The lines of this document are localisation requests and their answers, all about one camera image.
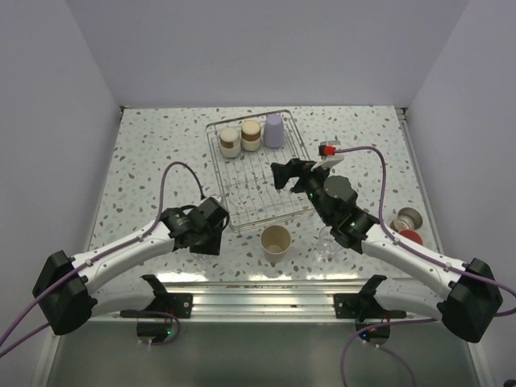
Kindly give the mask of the lavender plastic cup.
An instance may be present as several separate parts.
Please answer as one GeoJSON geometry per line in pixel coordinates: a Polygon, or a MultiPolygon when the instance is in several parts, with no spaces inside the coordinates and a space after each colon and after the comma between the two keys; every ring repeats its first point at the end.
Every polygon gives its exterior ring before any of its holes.
{"type": "Polygon", "coordinates": [[[285,143],[283,118],[279,113],[268,114],[264,123],[264,145],[268,148],[280,148],[285,143]]]}

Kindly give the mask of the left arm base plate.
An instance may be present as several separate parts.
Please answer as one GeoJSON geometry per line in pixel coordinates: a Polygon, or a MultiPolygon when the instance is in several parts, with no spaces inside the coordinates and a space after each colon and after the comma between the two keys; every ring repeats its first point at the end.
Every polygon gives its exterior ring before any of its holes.
{"type": "Polygon", "coordinates": [[[193,308],[193,295],[191,293],[167,293],[155,296],[152,302],[144,309],[125,309],[120,312],[122,318],[138,318],[144,316],[144,311],[165,312],[176,318],[190,318],[193,308]]]}

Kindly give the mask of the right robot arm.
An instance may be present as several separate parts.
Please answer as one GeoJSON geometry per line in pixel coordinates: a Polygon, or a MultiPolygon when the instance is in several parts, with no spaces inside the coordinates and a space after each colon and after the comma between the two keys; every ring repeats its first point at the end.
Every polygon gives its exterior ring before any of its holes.
{"type": "Polygon", "coordinates": [[[313,161],[292,159],[273,163],[274,186],[283,189],[296,179],[293,193],[305,194],[331,235],[343,248],[391,264],[422,282],[438,299],[428,302],[396,295],[414,304],[417,314],[432,314],[454,335],[470,342],[481,340],[503,300],[491,268],[482,260],[466,263],[441,256],[398,233],[384,230],[381,221],[360,209],[357,192],[346,177],[332,176],[313,161]]]}

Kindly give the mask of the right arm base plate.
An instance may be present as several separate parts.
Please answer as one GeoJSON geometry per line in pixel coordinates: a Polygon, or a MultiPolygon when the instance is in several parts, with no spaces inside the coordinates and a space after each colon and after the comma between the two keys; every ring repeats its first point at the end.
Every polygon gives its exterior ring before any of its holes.
{"type": "Polygon", "coordinates": [[[397,318],[404,319],[407,313],[402,310],[387,310],[373,296],[359,293],[336,293],[333,296],[336,318],[350,318],[363,322],[365,319],[397,318]]]}

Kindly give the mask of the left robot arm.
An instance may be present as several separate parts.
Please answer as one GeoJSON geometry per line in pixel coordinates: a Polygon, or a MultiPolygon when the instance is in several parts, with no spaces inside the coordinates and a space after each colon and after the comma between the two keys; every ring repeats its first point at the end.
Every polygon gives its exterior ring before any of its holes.
{"type": "Polygon", "coordinates": [[[120,310],[143,310],[152,317],[165,312],[168,298],[150,277],[144,287],[119,294],[101,288],[147,260],[186,249],[217,256],[230,215],[213,197],[198,206],[164,210],[155,221],[90,252],[67,256],[51,254],[32,294],[56,335],[67,335],[90,318],[120,310]]]}

